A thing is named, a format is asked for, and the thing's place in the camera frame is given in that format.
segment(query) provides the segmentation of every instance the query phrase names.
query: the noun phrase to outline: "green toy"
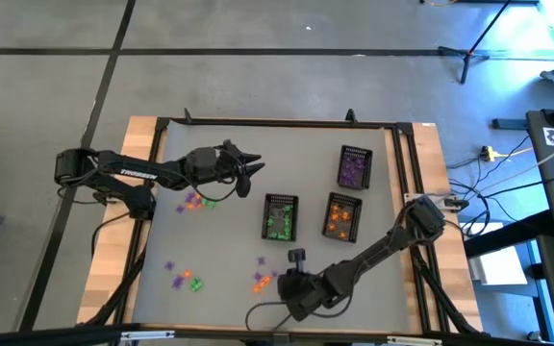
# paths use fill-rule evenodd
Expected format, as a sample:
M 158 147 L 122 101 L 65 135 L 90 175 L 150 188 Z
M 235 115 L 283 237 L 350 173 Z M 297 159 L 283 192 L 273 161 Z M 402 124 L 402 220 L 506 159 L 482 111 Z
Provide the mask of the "green toy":
M 198 289 L 202 288 L 202 282 L 200 279 L 195 278 L 191 281 L 191 284 L 189 284 L 189 288 L 191 288 L 192 292 L 197 292 Z

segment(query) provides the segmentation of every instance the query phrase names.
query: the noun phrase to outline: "purple object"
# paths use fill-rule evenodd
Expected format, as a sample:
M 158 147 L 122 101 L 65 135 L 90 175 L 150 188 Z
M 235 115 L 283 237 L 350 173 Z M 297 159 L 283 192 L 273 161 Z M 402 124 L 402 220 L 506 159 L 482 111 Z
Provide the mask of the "purple object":
M 172 281 L 172 288 L 179 290 L 179 288 L 183 285 L 183 280 L 184 278 L 182 276 L 177 275 L 177 277 Z
M 188 193 L 188 196 L 185 198 L 185 203 L 191 203 L 191 201 L 193 201 L 193 199 L 196 197 L 196 193 L 195 192 L 190 192 Z

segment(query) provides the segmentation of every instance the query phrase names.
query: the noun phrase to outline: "camera stand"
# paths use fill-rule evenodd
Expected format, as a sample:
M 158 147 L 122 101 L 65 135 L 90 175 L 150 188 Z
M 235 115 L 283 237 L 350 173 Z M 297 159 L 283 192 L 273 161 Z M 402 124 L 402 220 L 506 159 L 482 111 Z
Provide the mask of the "camera stand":
M 478 47 L 478 44 L 480 44 L 480 42 L 482 42 L 482 39 L 487 35 L 489 30 L 492 28 L 493 24 L 495 24 L 497 19 L 499 19 L 499 16 L 506 10 L 506 8 L 508 8 L 508 5 L 510 5 L 511 2 L 512 2 L 512 0 L 506 0 L 506 2 L 504 3 L 504 6 L 501 7 L 501 10 L 499 10 L 499 12 L 495 15 L 495 18 L 493 18 L 491 23 L 489 23 L 489 25 L 487 26 L 487 29 L 485 29 L 485 31 L 482 33 L 482 35 L 478 37 L 476 42 L 473 44 L 471 49 L 469 49 L 468 51 L 462 50 L 462 49 L 454 49 L 454 48 L 444 47 L 444 46 L 440 46 L 438 48 L 440 50 L 440 55 L 443 55 L 443 53 L 445 52 L 445 53 L 449 53 L 447 55 L 457 56 L 457 57 L 463 59 L 464 64 L 463 64 L 463 72 L 461 73 L 461 84 L 466 83 L 467 72 L 469 70 L 469 62 L 471 61 L 471 59 L 480 58 L 482 60 L 488 60 L 488 59 L 491 58 L 488 55 L 475 54 L 474 52 L 475 52 L 476 48 Z

